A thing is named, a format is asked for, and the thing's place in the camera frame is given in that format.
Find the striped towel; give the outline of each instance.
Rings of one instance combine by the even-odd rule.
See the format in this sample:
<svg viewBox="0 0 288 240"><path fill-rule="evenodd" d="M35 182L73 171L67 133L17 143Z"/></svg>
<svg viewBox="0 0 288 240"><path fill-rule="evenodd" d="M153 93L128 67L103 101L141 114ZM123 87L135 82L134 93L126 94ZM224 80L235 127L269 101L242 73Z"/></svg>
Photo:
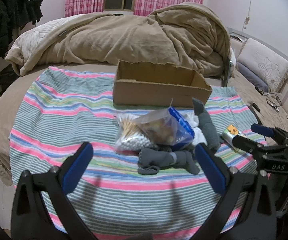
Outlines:
<svg viewBox="0 0 288 240"><path fill-rule="evenodd" d="M154 176L137 173L136 155L114 152L120 112L145 114L148 107L115 108L113 73L73 72L49 67L29 88L10 134L10 161L17 185L23 170L47 172L73 154L83 141L94 147L75 191L68 195L79 216L100 240L152 232L155 239L189 239L214 209L220 196L201 171L194 176L184 169L167 169ZM250 131L255 117L234 88L213 88L206 104L218 132L234 124L250 139L264 138ZM255 172L252 157L223 144L220 156L228 166ZM64 231L43 193L55 226ZM224 230L239 213L241 195Z"/></svg>

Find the gray fabric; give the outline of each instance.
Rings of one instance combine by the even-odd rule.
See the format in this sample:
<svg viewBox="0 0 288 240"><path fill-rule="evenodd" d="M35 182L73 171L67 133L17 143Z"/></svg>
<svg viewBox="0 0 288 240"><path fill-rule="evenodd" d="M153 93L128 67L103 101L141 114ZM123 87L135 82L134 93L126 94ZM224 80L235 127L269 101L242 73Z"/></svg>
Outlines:
<svg viewBox="0 0 288 240"><path fill-rule="evenodd" d="M264 92L268 92L268 85L261 80L252 70L248 69L247 66L243 65L240 62L237 62L238 71L246 77L246 79L251 82L255 87L258 87Z"/></svg>
<svg viewBox="0 0 288 240"><path fill-rule="evenodd" d="M153 235L151 233L145 233L139 236L132 236L126 240L153 240Z"/></svg>
<svg viewBox="0 0 288 240"><path fill-rule="evenodd" d="M197 175L199 168L188 151L161 152L153 149L143 149L138 156L138 173L142 175L155 175L161 168L184 168L191 174Z"/></svg>
<svg viewBox="0 0 288 240"><path fill-rule="evenodd" d="M216 128L212 122L212 119L204 108L204 104L201 100L193 98L194 114L198 116L199 125L198 127L202 130L207 146L211 150L218 150L220 148L220 138L216 131Z"/></svg>

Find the gray sock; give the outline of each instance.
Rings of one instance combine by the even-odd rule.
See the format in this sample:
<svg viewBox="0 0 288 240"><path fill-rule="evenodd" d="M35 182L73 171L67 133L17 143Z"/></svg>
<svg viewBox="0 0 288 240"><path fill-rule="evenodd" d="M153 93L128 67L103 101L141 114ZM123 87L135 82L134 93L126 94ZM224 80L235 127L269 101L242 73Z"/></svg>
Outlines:
<svg viewBox="0 0 288 240"><path fill-rule="evenodd" d="M198 116L199 125L198 127L202 130L207 146L211 150L218 150L220 148L220 138L216 131L216 128L212 122L212 119L204 108L202 101L193 98L194 113Z"/></svg>
<svg viewBox="0 0 288 240"><path fill-rule="evenodd" d="M192 154L188 151L161 152L152 149L143 149L139 153L138 173L154 175L161 168L184 168L191 174L197 175L199 168L195 165Z"/></svg>

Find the open cardboard box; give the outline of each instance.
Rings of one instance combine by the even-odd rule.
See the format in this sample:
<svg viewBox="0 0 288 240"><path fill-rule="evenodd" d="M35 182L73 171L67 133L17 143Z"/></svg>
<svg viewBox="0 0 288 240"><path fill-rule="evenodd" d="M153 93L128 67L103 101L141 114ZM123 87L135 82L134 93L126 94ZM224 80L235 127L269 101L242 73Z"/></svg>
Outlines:
<svg viewBox="0 0 288 240"><path fill-rule="evenodd" d="M172 64L119 61L114 104L192 107L192 98L204 104L212 93L201 74Z"/></svg>

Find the brown blanket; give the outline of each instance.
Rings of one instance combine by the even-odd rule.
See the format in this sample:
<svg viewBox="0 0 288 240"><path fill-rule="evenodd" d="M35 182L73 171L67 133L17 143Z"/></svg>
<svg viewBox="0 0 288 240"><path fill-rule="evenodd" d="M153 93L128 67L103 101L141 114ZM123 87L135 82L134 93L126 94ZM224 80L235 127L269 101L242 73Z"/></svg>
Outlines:
<svg viewBox="0 0 288 240"><path fill-rule="evenodd" d="M6 56L24 76L35 65L172 63L219 76L230 53L228 32L216 14L196 3L159 9L148 17L90 13L54 20L22 34Z"/></svg>

